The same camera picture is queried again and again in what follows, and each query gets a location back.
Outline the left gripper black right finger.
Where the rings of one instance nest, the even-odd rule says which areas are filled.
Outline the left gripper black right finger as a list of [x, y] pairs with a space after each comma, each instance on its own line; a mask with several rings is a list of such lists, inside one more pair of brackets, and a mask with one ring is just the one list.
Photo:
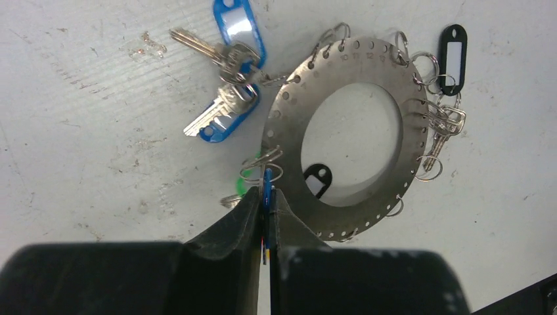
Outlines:
[[290, 314], [310, 295], [314, 281], [303, 256], [320, 249], [330, 250], [297, 215], [280, 189], [273, 190], [269, 210], [271, 314]]

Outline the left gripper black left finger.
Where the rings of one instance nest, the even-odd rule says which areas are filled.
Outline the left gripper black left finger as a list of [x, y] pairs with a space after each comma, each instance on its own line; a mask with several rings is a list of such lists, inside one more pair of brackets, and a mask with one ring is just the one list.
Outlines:
[[251, 188], [216, 223], [184, 243], [169, 287], [168, 314], [256, 314], [261, 194]]

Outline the black key tag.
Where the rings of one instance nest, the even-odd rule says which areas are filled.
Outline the black key tag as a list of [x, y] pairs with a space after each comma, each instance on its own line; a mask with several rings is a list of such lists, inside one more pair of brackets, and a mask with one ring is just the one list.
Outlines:
[[314, 163], [303, 172], [304, 180], [311, 193], [321, 199], [332, 184], [332, 171], [322, 163]]

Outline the green key tag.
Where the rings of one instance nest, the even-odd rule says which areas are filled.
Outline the green key tag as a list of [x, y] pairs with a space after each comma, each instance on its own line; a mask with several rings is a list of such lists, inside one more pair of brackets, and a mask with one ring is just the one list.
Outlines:
[[221, 198], [219, 200], [220, 205], [227, 209], [232, 209], [238, 205], [251, 187], [261, 184], [263, 167], [254, 165], [254, 162], [260, 157], [261, 152], [258, 152], [254, 157], [248, 158], [242, 162], [239, 176], [234, 184], [235, 193]]

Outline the grey metal keyring disc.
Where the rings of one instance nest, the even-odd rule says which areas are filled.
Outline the grey metal keyring disc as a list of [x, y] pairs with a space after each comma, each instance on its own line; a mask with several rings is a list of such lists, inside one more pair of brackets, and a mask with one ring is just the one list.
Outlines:
[[[347, 241], [400, 212], [426, 157], [435, 104], [418, 64], [431, 58], [409, 54], [403, 33], [390, 43], [340, 23], [284, 80], [254, 165], [276, 171], [274, 184], [321, 239]], [[303, 176], [314, 163], [332, 171], [321, 199]]]

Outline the black tagged key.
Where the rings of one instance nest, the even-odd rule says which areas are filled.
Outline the black tagged key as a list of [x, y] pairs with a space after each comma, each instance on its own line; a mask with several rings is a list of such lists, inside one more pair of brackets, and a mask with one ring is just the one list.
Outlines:
[[468, 35], [460, 24], [447, 26], [441, 32], [439, 73], [432, 79], [439, 87], [434, 116], [430, 121], [434, 129], [434, 144], [422, 164], [426, 172], [434, 168], [444, 144], [459, 134], [466, 122], [466, 113], [460, 109], [460, 103], [465, 83], [467, 44]]

